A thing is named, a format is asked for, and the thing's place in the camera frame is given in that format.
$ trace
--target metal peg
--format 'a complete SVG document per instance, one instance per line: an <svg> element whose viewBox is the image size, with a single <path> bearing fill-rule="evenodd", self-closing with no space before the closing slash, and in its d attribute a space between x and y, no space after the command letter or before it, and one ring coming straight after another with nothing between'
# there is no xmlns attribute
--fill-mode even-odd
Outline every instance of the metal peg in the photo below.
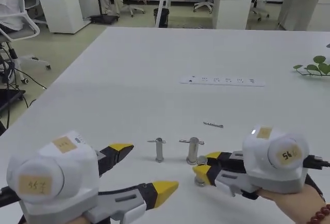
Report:
<svg viewBox="0 0 330 224"><path fill-rule="evenodd" d="M147 142L155 142L156 143L156 161L161 163L164 160L163 157L163 143L166 141L162 140L162 138L157 138L156 140L148 140Z"/></svg>
<svg viewBox="0 0 330 224"><path fill-rule="evenodd" d="M197 153L198 153L198 145L200 143L200 140L196 137L192 137L189 140L189 152L187 156L187 163L189 165L195 165L197 164Z"/></svg>
<svg viewBox="0 0 330 224"><path fill-rule="evenodd" d="M213 127L219 127L221 129L223 129L223 125L217 125L217 124L214 124L214 123L211 123L211 122L203 122L203 124L213 126Z"/></svg>
<svg viewBox="0 0 330 224"><path fill-rule="evenodd" d="M197 164L199 166L201 166L201 165L207 165L207 157L205 157L205 156L199 156L198 159L197 159Z"/></svg>
<svg viewBox="0 0 330 224"><path fill-rule="evenodd" d="M189 141L189 140L179 140L179 142L183 142L183 143L190 143L190 141ZM200 140L199 144L200 144L200 145L204 145L204 144L205 144L205 142L203 142L202 140Z"/></svg>

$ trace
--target white cabinet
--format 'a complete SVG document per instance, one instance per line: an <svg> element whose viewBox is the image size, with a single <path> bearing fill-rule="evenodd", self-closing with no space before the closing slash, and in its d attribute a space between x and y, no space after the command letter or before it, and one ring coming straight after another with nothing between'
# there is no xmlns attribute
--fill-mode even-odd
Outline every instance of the white cabinet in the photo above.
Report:
<svg viewBox="0 0 330 224"><path fill-rule="evenodd" d="M245 29L251 0L214 0L214 29Z"/></svg>
<svg viewBox="0 0 330 224"><path fill-rule="evenodd" d="M88 24L79 0L40 0L50 32L74 34Z"/></svg>

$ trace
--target black trash can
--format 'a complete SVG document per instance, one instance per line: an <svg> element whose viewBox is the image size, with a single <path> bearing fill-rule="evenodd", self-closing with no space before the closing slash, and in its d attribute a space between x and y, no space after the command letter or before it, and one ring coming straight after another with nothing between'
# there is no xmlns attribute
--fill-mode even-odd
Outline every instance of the black trash can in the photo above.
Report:
<svg viewBox="0 0 330 224"><path fill-rule="evenodd" d="M156 23L156 19L157 19L157 13L158 13L158 8L154 9L155 23ZM170 14L169 9L163 8L161 10L159 28L167 28L167 25L169 22L169 14Z"/></svg>

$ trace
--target metal rod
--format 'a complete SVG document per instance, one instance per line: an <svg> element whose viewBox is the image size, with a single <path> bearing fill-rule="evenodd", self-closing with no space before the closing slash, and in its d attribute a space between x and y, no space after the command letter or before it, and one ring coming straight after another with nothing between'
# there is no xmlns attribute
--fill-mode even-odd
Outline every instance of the metal rod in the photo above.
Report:
<svg viewBox="0 0 330 224"><path fill-rule="evenodd" d="M197 164L197 153L198 153L198 145L200 143L200 140L196 137L192 137L189 140L189 152L187 156L187 163L189 165L195 165Z"/></svg>
<svg viewBox="0 0 330 224"><path fill-rule="evenodd" d="M156 141L155 141L155 140L147 140L146 142L156 143Z"/></svg>
<svg viewBox="0 0 330 224"><path fill-rule="evenodd" d="M189 140L179 140L179 142L183 142L183 143L190 143L190 141L189 141ZM204 144L205 144L205 142L203 142L202 140L200 140L199 144L200 144L200 145L204 145Z"/></svg>
<svg viewBox="0 0 330 224"><path fill-rule="evenodd" d="M219 127L221 129L223 129L223 125L217 125L217 124L210 123L210 122L203 122L203 124L213 126L213 127Z"/></svg>
<svg viewBox="0 0 330 224"><path fill-rule="evenodd" d="M161 138L156 139L156 161L161 163L164 160L163 157L163 140Z"/></svg>

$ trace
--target power strip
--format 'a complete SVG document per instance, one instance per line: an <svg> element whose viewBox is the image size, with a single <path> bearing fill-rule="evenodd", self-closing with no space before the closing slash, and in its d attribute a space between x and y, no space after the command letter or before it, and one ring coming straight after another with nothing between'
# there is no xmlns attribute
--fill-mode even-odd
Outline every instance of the power strip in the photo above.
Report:
<svg viewBox="0 0 330 224"><path fill-rule="evenodd" d="M254 78L237 77L186 76L180 80L180 83L194 85L265 86L264 82Z"/></svg>

